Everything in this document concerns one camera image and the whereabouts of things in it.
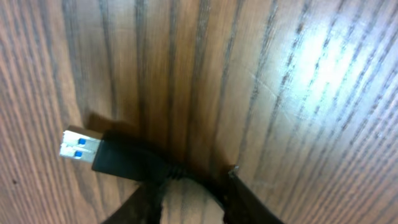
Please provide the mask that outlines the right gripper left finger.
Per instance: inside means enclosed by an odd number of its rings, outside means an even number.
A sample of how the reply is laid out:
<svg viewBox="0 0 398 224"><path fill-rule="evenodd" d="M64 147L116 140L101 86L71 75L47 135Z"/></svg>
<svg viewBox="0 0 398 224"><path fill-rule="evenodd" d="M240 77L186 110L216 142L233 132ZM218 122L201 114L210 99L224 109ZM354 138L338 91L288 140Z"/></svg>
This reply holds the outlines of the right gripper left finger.
<svg viewBox="0 0 398 224"><path fill-rule="evenodd" d="M160 224L167 185L144 182L102 224Z"/></svg>

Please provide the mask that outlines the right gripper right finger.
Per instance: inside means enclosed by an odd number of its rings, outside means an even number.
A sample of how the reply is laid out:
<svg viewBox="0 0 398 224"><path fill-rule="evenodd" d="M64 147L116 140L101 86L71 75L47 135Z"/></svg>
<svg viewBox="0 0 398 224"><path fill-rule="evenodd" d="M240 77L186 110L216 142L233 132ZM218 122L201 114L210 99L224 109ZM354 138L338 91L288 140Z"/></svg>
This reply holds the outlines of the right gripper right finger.
<svg viewBox="0 0 398 224"><path fill-rule="evenodd" d="M226 224L283 224L237 176L237 166L224 168L219 175L218 200Z"/></svg>

